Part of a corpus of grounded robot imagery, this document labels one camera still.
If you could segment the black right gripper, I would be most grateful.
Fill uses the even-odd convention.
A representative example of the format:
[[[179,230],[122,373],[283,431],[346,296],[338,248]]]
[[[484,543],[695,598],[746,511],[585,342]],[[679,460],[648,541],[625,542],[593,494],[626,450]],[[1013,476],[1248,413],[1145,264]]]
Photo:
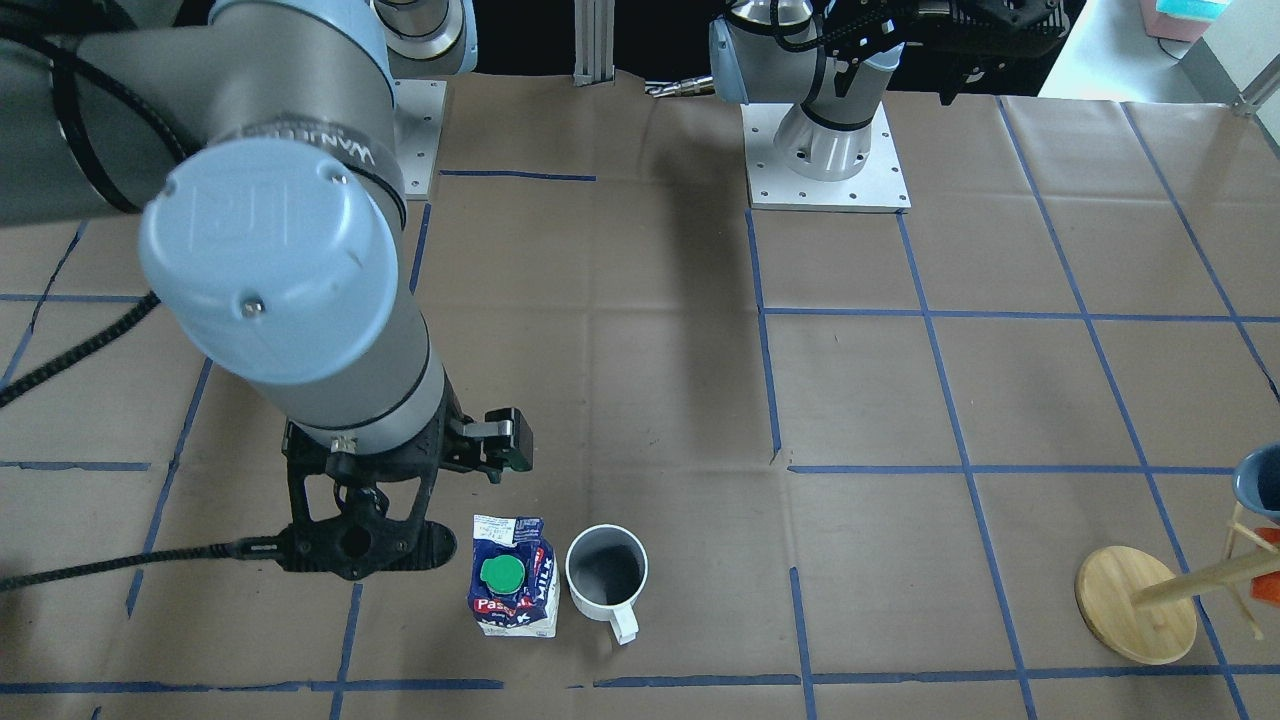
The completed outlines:
[[[291,524],[276,537],[276,562],[356,582],[447,564],[454,533],[426,518],[438,473],[480,471],[497,484],[506,470],[532,469],[535,436],[516,407],[472,419],[445,386],[431,420],[394,448],[356,454],[346,439],[323,445],[288,421],[282,452]]]

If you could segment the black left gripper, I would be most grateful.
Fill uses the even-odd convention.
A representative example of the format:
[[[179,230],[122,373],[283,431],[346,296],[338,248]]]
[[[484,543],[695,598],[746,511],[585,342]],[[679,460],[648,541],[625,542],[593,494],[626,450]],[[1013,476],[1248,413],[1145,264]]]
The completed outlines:
[[[943,106],[980,83],[995,59],[1043,56],[1073,23],[1062,1],[836,1],[820,46],[840,60],[864,61],[899,45],[943,58]]]

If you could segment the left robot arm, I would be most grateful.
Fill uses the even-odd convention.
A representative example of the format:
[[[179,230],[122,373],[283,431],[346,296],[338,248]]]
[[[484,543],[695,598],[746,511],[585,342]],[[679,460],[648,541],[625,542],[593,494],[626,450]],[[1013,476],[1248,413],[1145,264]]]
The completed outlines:
[[[787,106],[773,145],[797,176],[859,174],[872,123],[909,45],[984,70],[1043,56],[1066,37],[1059,1],[728,1],[708,28],[726,102]]]

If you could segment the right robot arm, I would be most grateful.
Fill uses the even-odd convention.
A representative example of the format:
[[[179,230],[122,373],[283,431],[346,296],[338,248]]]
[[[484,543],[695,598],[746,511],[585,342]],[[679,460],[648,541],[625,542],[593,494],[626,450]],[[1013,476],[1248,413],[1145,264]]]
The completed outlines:
[[[439,470],[532,465],[512,407],[467,416],[401,277],[410,151],[397,90],[470,72],[468,1],[3,4],[3,224],[137,214],[148,292],[5,384],[10,404],[163,305],[287,416],[276,536],[3,580],[150,562],[271,560],[360,580],[448,562],[426,518]]]

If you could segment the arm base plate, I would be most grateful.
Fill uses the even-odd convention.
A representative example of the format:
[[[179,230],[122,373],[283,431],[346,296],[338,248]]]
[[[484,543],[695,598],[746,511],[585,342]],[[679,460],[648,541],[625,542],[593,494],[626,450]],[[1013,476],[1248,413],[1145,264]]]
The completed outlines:
[[[742,106],[742,136],[750,204],[755,209],[790,211],[896,213],[911,206],[884,106],[876,109],[872,123],[851,146],[855,173],[845,179],[812,178],[801,165],[835,167],[837,152],[813,152],[796,145],[785,152],[780,128],[791,106],[753,104]]]
[[[396,82],[394,136],[404,197],[428,201],[436,177],[448,83],[444,79]]]

